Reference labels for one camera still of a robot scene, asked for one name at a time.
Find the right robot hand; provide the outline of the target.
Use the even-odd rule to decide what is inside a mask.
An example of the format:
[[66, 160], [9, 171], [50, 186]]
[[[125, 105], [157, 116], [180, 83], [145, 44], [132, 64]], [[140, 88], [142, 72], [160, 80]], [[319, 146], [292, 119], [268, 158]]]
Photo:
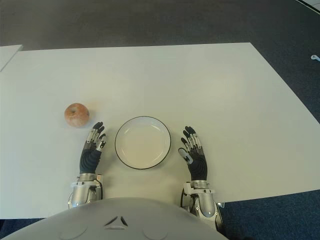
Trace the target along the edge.
[[187, 164], [191, 181], [206, 181], [208, 166], [200, 138], [191, 126], [185, 126], [182, 133], [185, 148], [180, 147], [178, 153]]

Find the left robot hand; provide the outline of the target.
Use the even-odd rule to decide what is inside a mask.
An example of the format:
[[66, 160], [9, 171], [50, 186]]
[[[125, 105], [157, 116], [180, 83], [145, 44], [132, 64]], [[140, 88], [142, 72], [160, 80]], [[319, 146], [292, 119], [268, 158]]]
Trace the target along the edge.
[[95, 174], [102, 152], [107, 145], [104, 123], [97, 122], [89, 131], [79, 160], [80, 174]]

